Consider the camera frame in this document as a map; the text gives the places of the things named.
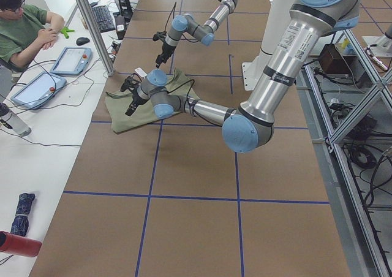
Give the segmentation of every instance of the white tabletop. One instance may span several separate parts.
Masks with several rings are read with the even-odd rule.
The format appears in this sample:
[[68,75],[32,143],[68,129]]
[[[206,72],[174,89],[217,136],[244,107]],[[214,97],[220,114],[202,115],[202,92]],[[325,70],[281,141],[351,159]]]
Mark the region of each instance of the white tabletop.
[[[76,47],[76,39],[81,36],[92,39],[88,30],[85,30],[76,16],[69,28],[74,29],[75,32],[70,32],[68,39],[60,34],[53,48],[41,51],[37,55],[37,62],[56,59],[64,47]],[[113,38],[117,38],[115,31],[103,33],[102,37],[106,47],[110,46]],[[93,81],[80,77],[77,82],[60,90],[44,106],[60,105],[58,107],[21,113],[20,118],[32,129],[32,132],[25,137],[26,139],[43,144],[81,145],[107,79],[102,62],[98,61],[94,64],[99,59],[99,55],[92,40],[83,47],[92,49],[92,60],[84,72],[91,68],[86,76]],[[42,65],[46,70],[50,70],[53,63]],[[19,83],[31,81],[42,71],[41,67],[34,66],[21,76]],[[76,77],[67,77],[67,82],[75,79]],[[14,87],[8,97],[20,88]],[[9,107],[12,106],[9,101],[4,103]],[[12,110],[18,113],[23,109],[13,108]],[[26,237],[43,241],[80,147],[32,145],[3,131],[0,131],[0,145],[2,153],[0,178],[3,186],[0,189],[0,230],[10,231],[19,194],[34,193],[36,199],[29,215],[29,229]],[[7,256],[9,254],[0,253],[0,259]],[[26,277],[35,260],[35,257],[14,256],[0,266],[0,276]]]

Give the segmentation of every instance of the person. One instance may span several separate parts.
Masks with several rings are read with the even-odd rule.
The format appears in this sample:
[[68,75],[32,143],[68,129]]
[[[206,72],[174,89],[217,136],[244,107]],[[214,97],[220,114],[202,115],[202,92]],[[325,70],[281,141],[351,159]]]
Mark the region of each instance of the person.
[[0,0],[0,58],[23,71],[38,52],[52,47],[64,27],[62,16],[25,5],[25,0]]

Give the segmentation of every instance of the green cloth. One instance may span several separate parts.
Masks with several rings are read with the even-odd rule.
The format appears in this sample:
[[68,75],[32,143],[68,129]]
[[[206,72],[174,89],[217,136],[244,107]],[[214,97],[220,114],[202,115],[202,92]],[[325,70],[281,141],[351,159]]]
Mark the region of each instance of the green cloth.
[[19,20],[0,18],[0,58],[9,62],[14,53],[26,49],[43,29],[47,13],[36,6],[25,5]]
[[[182,71],[175,69],[173,76],[168,77],[168,84],[166,85],[166,88],[168,91],[171,91],[189,80],[190,79],[185,76]],[[171,94],[186,95],[191,85],[192,82],[189,82]],[[193,90],[190,91],[189,96],[198,98]],[[125,112],[131,102],[132,93],[129,92],[129,90],[125,92],[117,91],[115,93],[105,92],[106,108],[109,111],[111,117],[111,129],[114,132],[124,132],[158,120],[154,113],[151,101],[147,101],[144,105],[139,105],[132,116],[127,116]]]

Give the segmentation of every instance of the table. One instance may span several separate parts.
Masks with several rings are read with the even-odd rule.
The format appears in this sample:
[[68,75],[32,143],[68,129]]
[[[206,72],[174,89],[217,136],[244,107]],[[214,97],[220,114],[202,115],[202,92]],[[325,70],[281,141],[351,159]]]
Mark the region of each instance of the table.
[[[69,28],[76,30],[76,32],[70,32],[69,39],[65,39],[60,34],[54,47],[40,51],[36,57],[38,63],[56,59],[64,47],[76,46],[75,41],[78,37],[86,36],[91,39],[89,31],[85,30],[78,17],[74,17]],[[110,46],[113,38],[116,39],[115,31],[103,33],[102,36],[107,47]],[[60,106],[22,113],[20,117],[32,129],[31,134],[25,137],[26,139],[44,144],[81,145],[107,78],[100,61],[93,65],[99,58],[93,42],[91,41],[84,47],[92,49],[92,60],[87,69],[92,68],[86,76],[93,79],[94,82],[81,77],[77,83],[66,86],[55,95],[45,107],[55,107],[59,104],[80,105],[77,107]],[[46,70],[50,70],[53,62],[42,65]],[[21,76],[19,83],[27,83],[41,71],[43,71],[41,67],[34,66]],[[67,77],[68,82],[74,79],[75,77]],[[19,88],[18,86],[14,87],[8,97],[16,93]],[[2,215],[0,230],[9,232],[15,216],[19,194],[35,193],[36,199],[29,216],[30,227],[26,236],[42,241],[80,147],[32,145],[19,137],[12,137],[2,131],[0,131],[0,145],[2,151],[1,181],[3,186],[6,186],[0,191],[0,214]],[[0,259],[6,256],[8,254],[0,253]],[[36,258],[14,256],[1,266],[0,275],[28,276],[35,260]]]
[[[161,45],[151,38],[174,2],[198,22],[219,4],[140,0],[105,91],[154,68]],[[241,64],[258,54],[269,3],[239,0],[209,48],[182,40],[162,69],[195,78],[206,101],[238,106],[249,97]],[[349,276],[295,87],[275,126],[247,154],[185,114],[114,134],[102,96],[30,276]]]

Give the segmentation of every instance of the tablet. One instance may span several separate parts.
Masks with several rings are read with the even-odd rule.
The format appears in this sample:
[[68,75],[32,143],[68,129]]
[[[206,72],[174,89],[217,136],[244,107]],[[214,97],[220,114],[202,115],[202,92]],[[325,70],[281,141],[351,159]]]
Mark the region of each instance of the tablet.
[[90,59],[91,48],[65,47],[50,72],[60,76],[76,76],[83,72]]
[[42,72],[11,97],[15,105],[34,109],[43,106],[60,89],[67,80],[48,72]]

